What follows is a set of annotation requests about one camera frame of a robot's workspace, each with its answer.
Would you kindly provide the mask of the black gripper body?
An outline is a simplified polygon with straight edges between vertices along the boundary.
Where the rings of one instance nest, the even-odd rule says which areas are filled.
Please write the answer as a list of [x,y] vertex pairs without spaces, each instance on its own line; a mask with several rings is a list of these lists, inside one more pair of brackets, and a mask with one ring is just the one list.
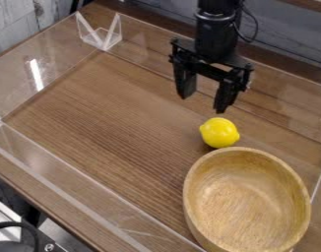
[[241,91],[250,86],[254,65],[232,51],[221,58],[202,56],[195,51],[195,42],[187,38],[174,37],[170,40],[173,52],[169,55],[170,63],[178,59],[197,75],[202,75],[218,82],[224,79],[240,79]]

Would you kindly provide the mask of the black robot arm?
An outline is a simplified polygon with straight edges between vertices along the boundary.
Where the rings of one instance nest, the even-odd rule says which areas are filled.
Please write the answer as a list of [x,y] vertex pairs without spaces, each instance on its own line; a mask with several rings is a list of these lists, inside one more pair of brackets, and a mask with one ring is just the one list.
[[224,113],[241,92],[248,90],[253,64],[237,52],[245,0],[199,0],[195,39],[171,39],[177,92],[182,99],[198,89],[198,75],[218,82],[213,108]]

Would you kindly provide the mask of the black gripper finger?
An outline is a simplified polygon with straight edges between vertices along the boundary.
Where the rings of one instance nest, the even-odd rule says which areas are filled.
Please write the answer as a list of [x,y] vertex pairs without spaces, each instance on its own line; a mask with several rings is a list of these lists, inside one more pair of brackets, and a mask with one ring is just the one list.
[[224,79],[215,93],[213,108],[218,114],[226,111],[226,108],[234,103],[241,91],[240,79]]
[[178,60],[174,60],[174,77],[177,92],[182,99],[189,98],[197,91],[197,73]]

